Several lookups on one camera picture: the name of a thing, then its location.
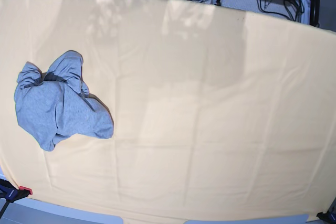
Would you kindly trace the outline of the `grey t-shirt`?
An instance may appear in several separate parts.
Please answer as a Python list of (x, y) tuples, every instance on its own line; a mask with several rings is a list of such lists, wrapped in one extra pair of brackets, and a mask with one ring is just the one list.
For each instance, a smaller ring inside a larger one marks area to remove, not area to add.
[(82, 55), (69, 50), (46, 73), (27, 62), (14, 93), (18, 125), (44, 151), (75, 134), (109, 139), (114, 123), (108, 109), (92, 97), (82, 78)]

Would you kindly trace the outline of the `yellow table cloth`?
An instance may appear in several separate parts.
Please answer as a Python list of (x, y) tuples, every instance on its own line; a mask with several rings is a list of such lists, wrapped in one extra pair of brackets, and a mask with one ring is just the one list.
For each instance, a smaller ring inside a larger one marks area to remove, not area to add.
[[(17, 124), (16, 80), (68, 50), (114, 134), (46, 152)], [(179, 0), (1, 0), (1, 168), (126, 223), (314, 219), (335, 199), (335, 33)]]

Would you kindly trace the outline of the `black box far right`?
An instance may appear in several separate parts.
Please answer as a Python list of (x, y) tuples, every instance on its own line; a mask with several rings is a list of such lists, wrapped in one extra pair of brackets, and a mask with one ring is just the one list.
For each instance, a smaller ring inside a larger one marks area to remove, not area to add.
[(311, 26), (319, 26), (319, 13), (320, 13), (320, 0), (310, 1), (310, 20), (309, 24)]

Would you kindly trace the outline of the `black clamp bottom right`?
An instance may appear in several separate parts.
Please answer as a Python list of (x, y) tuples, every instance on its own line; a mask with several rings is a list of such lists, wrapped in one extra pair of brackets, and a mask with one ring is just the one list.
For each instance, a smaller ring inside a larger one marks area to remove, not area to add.
[(336, 215), (335, 215), (335, 201), (330, 206), (327, 212), (323, 213), (320, 212), (317, 214), (317, 217), (323, 221), (324, 223), (328, 224), (336, 224)]

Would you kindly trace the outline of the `clamp with red tip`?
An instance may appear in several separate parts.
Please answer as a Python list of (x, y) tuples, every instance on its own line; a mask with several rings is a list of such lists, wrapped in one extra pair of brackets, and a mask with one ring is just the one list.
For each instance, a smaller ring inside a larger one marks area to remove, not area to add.
[(10, 203), (26, 198), (32, 194), (33, 192), (30, 188), (23, 186), (16, 188), (9, 181), (1, 179), (1, 198), (4, 198)]

